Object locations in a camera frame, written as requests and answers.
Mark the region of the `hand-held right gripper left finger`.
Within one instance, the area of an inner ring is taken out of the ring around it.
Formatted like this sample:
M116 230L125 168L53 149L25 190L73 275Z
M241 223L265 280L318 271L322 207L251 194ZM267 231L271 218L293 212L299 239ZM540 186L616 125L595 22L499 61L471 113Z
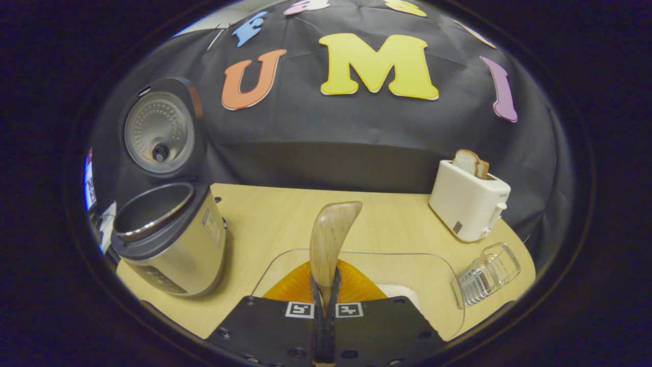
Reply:
M247 365L315 366L327 360L327 309L310 263L261 297L243 297L206 339Z

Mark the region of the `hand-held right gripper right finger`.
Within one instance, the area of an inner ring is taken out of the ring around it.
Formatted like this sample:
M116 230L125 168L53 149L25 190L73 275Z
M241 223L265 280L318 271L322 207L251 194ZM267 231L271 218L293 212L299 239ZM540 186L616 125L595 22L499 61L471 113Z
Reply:
M407 297L387 297L339 261L327 311L327 362L337 366L419 364L446 342Z

